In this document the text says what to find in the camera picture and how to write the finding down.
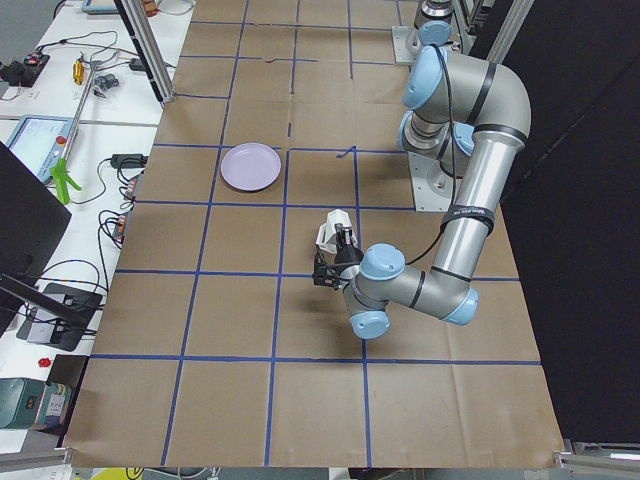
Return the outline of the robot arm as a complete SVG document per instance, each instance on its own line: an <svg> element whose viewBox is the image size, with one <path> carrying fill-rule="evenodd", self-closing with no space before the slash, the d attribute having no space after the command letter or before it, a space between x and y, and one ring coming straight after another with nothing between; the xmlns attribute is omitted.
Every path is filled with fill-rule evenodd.
<svg viewBox="0 0 640 480"><path fill-rule="evenodd" d="M414 28L420 46L451 46L460 51L462 43L452 35L451 22L454 5L449 0L422 0L418 2L414 17Z"/></svg>
<svg viewBox="0 0 640 480"><path fill-rule="evenodd" d="M472 127L473 149L463 173L455 173L452 204L444 215L438 249L428 271L407 264L389 244L369 247L359 271L343 288L354 334L365 340L390 328L389 303L455 325L468 324L479 294L471 280L516 155L531 127L525 85L508 67L429 45L411 70L398 132L405 151L437 154L454 124Z"/></svg>

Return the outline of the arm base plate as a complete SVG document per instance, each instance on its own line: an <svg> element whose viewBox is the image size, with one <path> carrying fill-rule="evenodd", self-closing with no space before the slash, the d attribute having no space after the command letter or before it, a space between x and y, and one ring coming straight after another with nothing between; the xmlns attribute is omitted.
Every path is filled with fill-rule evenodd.
<svg viewBox="0 0 640 480"><path fill-rule="evenodd" d="M411 152L408 161L415 210L444 214L451 205L453 178L428 157Z"/></svg>
<svg viewBox="0 0 640 480"><path fill-rule="evenodd" d="M410 66L416 61L423 48L419 30L414 26L393 26L391 28L395 63Z"/></svg>

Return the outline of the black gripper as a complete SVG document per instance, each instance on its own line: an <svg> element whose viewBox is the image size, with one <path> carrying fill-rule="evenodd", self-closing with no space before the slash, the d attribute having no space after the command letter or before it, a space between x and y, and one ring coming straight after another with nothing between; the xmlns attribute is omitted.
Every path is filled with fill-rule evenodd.
<svg viewBox="0 0 640 480"><path fill-rule="evenodd" d="M352 266L359 265L363 259L363 252L355 245L353 229L350 226L336 224L335 230L337 253L333 268L337 273L342 273Z"/></svg>

